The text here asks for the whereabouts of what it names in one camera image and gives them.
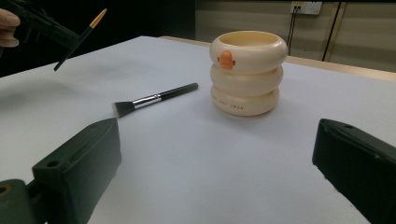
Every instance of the hand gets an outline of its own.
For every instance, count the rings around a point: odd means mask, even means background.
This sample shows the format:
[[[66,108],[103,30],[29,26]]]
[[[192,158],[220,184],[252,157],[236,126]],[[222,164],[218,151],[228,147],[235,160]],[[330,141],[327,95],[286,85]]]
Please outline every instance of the hand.
[[[0,8],[0,47],[16,47],[20,41],[14,37],[17,26],[21,24],[20,18],[12,12]]]

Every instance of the black cable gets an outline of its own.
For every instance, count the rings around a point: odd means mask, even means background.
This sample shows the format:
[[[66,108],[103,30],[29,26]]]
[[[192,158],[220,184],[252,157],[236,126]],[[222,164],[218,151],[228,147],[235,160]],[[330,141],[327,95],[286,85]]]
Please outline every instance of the black cable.
[[[288,45],[288,47],[289,47],[289,55],[290,55],[290,52],[291,52],[291,40],[292,40],[292,38],[293,38],[294,23],[295,23],[295,21],[296,21],[296,16],[297,16],[297,11],[298,11],[298,9],[299,9],[299,8],[294,7],[294,10],[293,10],[293,12],[292,12],[292,14],[291,14],[291,21],[290,21],[290,28],[289,28],[289,36],[288,36],[288,42],[287,42],[287,45]]]
[[[293,25],[293,16],[294,16],[294,13],[297,11],[297,9],[298,9],[297,7],[294,7],[294,10],[291,13],[291,21],[290,21],[290,28],[289,28],[289,35],[288,35],[287,44],[289,44],[289,41],[290,41],[291,26]]]
[[[327,43],[326,43],[326,48],[324,49],[324,52],[323,52],[323,57],[322,57],[323,62],[324,62],[324,59],[326,58],[327,50],[329,49],[330,40],[332,39],[332,31],[334,30],[335,22],[337,21],[338,12],[340,11],[341,3],[342,2],[338,3],[337,11],[335,12],[335,16],[334,16],[334,21],[332,21],[332,29],[330,30],[329,38],[327,39]]]

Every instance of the makeup brush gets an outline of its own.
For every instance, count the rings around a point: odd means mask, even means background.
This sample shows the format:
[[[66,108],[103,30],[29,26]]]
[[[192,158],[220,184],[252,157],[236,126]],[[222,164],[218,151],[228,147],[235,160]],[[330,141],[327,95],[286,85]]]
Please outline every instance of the makeup brush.
[[[117,102],[113,103],[113,111],[116,114],[117,118],[122,118],[125,115],[134,112],[136,109],[146,106],[146,105],[152,105],[160,101],[165,101],[169,100],[175,96],[179,96],[181,94],[190,92],[190,91],[195,91],[198,89],[198,84],[197,83],[191,83],[186,86],[182,86],[170,91],[164,91],[158,94],[150,95],[147,97],[143,97],[138,100],[134,100],[131,102]]]
[[[103,11],[99,13],[99,15],[91,22],[90,26],[88,26],[87,29],[85,29],[85,31],[79,37],[78,43],[69,51],[67,51],[64,57],[53,68],[55,72],[64,63],[64,61],[66,61],[70,57],[70,55],[78,48],[78,46],[82,43],[82,41],[84,41],[85,38],[87,38],[88,34],[93,30],[93,28],[95,28],[95,26],[99,23],[99,21],[105,16],[106,12],[107,12],[107,8],[103,9]]]

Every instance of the white tabletop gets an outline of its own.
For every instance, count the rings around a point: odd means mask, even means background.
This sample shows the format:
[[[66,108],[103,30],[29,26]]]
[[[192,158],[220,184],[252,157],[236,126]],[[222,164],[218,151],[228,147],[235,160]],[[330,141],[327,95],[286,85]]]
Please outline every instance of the white tabletop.
[[[122,164],[90,223],[368,223],[312,164],[315,137],[336,119],[396,146],[396,82],[283,63],[276,107],[243,118],[211,102],[208,47],[141,36],[54,65],[0,78],[0,180],[32,181],[114,102],[197,82],[119,119]]]

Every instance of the wall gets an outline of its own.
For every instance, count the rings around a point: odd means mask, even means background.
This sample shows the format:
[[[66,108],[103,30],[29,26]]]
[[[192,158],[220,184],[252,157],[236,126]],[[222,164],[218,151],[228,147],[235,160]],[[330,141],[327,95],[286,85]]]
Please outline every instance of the wall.
[[[237,30],[288,39],[291,2],[197,0],[195,5],[197,40],[211,42]],[[297,16],[290,55],[396,72],[396,4],[344,3],[335,17],[337,8],[338,3],[327,2],[318,16]]]

